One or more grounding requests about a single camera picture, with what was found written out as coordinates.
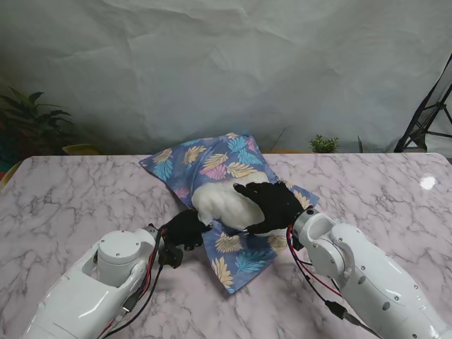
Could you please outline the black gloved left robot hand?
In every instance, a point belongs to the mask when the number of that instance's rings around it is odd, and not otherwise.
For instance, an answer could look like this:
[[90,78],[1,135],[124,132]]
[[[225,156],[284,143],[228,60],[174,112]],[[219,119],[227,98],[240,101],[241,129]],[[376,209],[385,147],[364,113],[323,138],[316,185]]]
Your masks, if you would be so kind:
[[185,251],[193,250],[203,244],[202,234],[212,229],[198,218],[196,210],[187,209],[176,216],[161,228],[165,243],[172,246],[184,246]]

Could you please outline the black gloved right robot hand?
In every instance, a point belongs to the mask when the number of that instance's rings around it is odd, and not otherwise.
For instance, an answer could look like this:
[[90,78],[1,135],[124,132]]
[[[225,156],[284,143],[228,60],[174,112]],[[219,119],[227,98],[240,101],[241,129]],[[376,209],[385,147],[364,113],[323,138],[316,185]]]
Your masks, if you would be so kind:
[[282,182],[275,184],[248,183],[233,184],[237,193],[252,200],[263,213],[264,220],[246,227],[246,235],[264,234],[293,225],[305,211],[295,195]]

